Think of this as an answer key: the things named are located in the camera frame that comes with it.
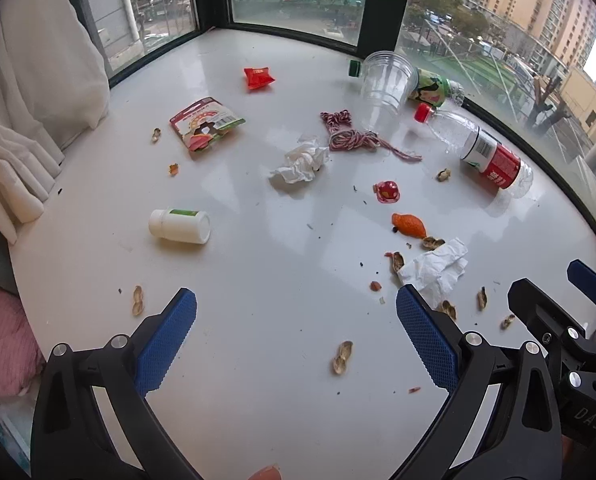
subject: crumpled tissue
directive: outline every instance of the crumpled tissue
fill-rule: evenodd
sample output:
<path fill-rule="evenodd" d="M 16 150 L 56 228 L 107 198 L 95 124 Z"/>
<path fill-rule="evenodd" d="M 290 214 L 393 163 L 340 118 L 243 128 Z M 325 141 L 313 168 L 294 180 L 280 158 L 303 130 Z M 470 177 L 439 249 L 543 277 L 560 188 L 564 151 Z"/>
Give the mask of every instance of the crumpled tissue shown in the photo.
<path fill-rule="evenodd" d="M 436 308 L 464 274 L 467 246 L 458 238 L 428 251 L 405 264 L 398 275 L 403 285 L 411 283 L 431 308 Z"/>
<path fill-rule="evenodd" d="M 311 182 L 316 176 L 315 172 L 328 160 L 328 146 L 321 146 L 318 139 L 305 140 L 284 155 L 286 166 L 273 170 L 271 176 L 279 174 L 287 184 L 295 184 L 301 180 Z"/>

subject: blue gripper pad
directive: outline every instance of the blue gripper pad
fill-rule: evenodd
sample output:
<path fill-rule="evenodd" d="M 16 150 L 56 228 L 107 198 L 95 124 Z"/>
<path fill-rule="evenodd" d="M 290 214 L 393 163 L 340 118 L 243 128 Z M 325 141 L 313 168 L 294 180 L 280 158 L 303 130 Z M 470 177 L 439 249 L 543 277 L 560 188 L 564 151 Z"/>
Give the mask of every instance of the blue gripper pad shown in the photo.
<path fill-rule="evenodd" d="M 396 313 L 433 384 L 451 395 L 458 385 L 458 356 L 425 307 L 404 286 L 396 297 Z"/>
<path fill-rule="evenodd" d="M 567 267 L 567 278 L 596 305 L 596 273 L 580 260 L 574 260 Z"/>
<path fill-rule="evenodd" d="M 197 304 L 191 290 L 181 288 L 171 301 L 166 316 L 136 359 L 134 384 L 142 397 L 160 387 L 195 321 Z"/>

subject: clear plastic cup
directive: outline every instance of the clear plastic cup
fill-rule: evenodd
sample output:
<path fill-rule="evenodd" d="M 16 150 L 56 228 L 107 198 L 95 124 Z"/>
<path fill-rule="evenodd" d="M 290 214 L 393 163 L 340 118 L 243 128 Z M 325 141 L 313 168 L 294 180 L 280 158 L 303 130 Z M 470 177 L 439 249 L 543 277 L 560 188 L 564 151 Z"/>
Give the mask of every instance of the clear plastic cup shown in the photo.
<path fill-rule="evenodd" d="M 381 50 L 362 63 L 362 89 L 354 120 L 362 129 L 388 134 L 398 128 L 398 116 L 417 85 L 414 66 L 395 52 Z"/>

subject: bottle label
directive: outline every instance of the bottle label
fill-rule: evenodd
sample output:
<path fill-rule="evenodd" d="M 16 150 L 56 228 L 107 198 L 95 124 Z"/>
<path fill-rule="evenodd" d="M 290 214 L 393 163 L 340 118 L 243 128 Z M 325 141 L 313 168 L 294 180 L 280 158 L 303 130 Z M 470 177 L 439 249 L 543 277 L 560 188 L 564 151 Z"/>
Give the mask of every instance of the bottle label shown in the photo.
<path fill-rule="evenodd" d="M 520 172 L 520 158 L 481 128 L 478 128 L 476 140 L 462 160 L 502 189 L 511 186 Z"/>
<path fill-rule="evenodd" d="M 428 105 L 439 107 L 450 96 L 449 81 L 446 77 L 423 70 L 418 71 L 418 84 L 411 92 L 409 99 L 421 101 Z"/>
<path fill-rule="evenodd" d="M 196 216 L 199 211 L 187 211 L 185 209 L 171 209 L 169 211 L 172 215 Z"/>

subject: screw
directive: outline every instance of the screw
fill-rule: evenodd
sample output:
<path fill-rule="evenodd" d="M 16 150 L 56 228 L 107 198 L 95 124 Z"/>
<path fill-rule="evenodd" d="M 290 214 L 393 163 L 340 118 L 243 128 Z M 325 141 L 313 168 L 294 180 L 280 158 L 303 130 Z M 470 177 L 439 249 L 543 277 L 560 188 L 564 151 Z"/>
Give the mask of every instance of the screw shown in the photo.
<path fill-rule="evenodd" d="M 472 346 L 479 346 L 482 344 L 480 334 L 476 334 L 475 332 L 469 332 L 464 338 L 465 341 Z"/>
<path fill-rule="evenodd" d="M 53 348 L 53 355 L 61 356 L 66 353 L 66 345 L 64 343 L 60 343 L 59 345 L 55 345 Z"/>
<path fill-rule="evenodd" d="M 526 345 L 524 345 L 524 347 L 530 354 L 537 354 L 540 351 L 539 346 L 533 341 L 529 341 Z"/>
<path fill-rule="evenodd" d="M 129 340 L 126 335 L 117 335 L 111 339 L 111 346 L 113 348 L 124 348 Z"/>
<path fill-rule="evenodd" d="M 579 388 L 580 383 L 582 383 L 582 380 L 580 379 L 580 376 L 576 372 L 570 372 L 569 373 L 569 382 L 571 383 L 571 386 L 573 386 L 574 388 Z"/>

